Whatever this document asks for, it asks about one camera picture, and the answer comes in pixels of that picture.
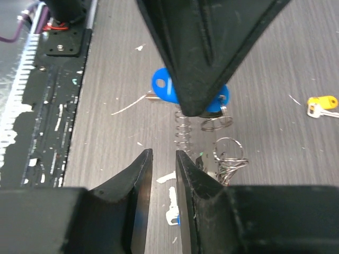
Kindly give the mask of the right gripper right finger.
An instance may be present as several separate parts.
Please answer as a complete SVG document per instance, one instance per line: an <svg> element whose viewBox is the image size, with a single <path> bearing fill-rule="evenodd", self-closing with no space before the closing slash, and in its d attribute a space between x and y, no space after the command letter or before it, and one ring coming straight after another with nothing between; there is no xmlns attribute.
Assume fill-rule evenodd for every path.
<svg viewBox="0 0 339 254"><path fill-rule="evenodd" d="M183 253L338 253L338 188L223 186L176 152Z"/></svg>

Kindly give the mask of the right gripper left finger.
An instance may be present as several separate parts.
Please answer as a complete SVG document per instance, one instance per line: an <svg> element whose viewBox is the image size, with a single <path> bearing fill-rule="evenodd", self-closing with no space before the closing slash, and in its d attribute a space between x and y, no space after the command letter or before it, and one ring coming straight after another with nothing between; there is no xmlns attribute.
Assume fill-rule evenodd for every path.
<svg viewBox="0 0 339 254"><path fill-rule="evenodd" d="M1 190L1 253L144 253L153 151L101 185Z"/></svg>

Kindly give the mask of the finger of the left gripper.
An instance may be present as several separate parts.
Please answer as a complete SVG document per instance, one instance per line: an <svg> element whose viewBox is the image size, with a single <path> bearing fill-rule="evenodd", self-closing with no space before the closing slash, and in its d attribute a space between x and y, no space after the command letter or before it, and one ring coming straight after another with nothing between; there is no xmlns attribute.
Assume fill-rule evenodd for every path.
<svg viewBox="0 0 339 254"><path fill-rule="evenodd" d="M138 1L185 116L202 115L287 1Z"/></svg>

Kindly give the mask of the blue tag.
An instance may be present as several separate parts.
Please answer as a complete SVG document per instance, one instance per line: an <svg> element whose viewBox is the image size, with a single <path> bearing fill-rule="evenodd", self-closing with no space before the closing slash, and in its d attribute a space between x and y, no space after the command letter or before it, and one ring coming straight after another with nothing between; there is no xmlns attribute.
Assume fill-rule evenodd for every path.
<svg viewBox="0 0 339 254"><path fill-rule="evenodd" d="M154 93L163 101L179 104L175 88L169 72L166 68L158 69L154 72L151 85ZM207 107L207 112L217 113L221 111L222 105L227 105L229 101L229 89L223 85L220 92Z"/></svg>

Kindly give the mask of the metal disc keyring holder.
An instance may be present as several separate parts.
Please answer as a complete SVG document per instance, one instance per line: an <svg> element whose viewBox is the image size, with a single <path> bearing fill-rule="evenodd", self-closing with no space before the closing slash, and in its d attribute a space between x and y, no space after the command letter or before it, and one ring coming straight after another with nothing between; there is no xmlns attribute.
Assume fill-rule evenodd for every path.
<svg viewBox="0 0 339 254"><path fill-rule="evenodd" d="M185 151L190 158L195 159L198 168L207 173L224 186L229 186L234 174L249 163L244 156L242 144L231 137L217 137L218 131L233 124L233 118L227 115L223 106L217 113L204 113L200 130L207 136L207 143L200 155L195 156L191 143L191 121L183 115L179 107L175 112L176 146Z"/></svg>

